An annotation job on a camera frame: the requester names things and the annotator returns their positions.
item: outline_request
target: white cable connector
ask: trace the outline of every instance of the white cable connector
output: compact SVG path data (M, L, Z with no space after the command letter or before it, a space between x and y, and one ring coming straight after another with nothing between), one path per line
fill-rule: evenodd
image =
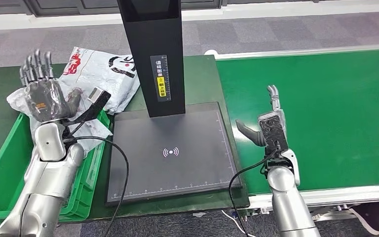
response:
M223 211L223 210L222 210L222 213L223 213L225 216L227 216L229 219L231 219L232 221L234 221L234 222L236 223L237 227L239 228L239 230L242 231L242 233L246 234L246 233L242 230L242 228L239 226L239 224L237 223L237 221L236 221L234 218L232 218L231 216L227 215L227 214L225 213L225 211Z

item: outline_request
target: green plastic crate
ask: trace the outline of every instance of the green plastic crate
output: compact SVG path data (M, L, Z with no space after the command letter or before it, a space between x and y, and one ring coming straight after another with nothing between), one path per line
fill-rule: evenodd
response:
M98 120L106 127L110 124L103 111L98 115ZM105 142L102 142L88 152L83 160L72 184L71 196L60 212L59 221L81 221L89 216L104 146ZM20 114L0 149L0 221L8 216L24 187L24 172L32 150L30 120Z

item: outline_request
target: robotic hand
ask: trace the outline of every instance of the robotic hand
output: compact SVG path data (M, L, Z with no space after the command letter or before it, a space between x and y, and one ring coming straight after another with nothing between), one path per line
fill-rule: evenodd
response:
M71 138L68 125L93 120L110 94L95 88L89 96L91 107L74 121L81 90L73 89L66 101L53 76L50 52L41 64L40 51L35 51L20 68L26 102L33 117L42 122L35 131L35 146L24 174L24 188L8 217L0 225L0 237L51 237L59 220L61 207L70 196L77 168L84 158L83 147Z
M264 172L272 191L272 208L281 237L320 237L310 212L297 190L299 167L288 148L284 112L278 89L268 86L272 111L258 117L261 131L254 131L236 120L238 130L257 146L265 147Z

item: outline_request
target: black pole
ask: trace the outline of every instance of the black pole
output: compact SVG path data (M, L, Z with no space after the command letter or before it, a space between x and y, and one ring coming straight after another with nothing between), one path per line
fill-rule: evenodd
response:
M185 113L180 0L117 0L150 117Z

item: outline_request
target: yellow label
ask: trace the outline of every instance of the yellow label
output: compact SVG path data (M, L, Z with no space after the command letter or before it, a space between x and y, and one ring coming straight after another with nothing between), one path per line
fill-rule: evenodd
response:
M38 104L36 104L36 108L39 110L39 109L42 109L42 108L45 108L46 107L46 105L45 105L45 103L38 103Z
M166 96L166 90L165 90L165 78L164 77L157 77L157 88L159 90L159 96L165 97Z

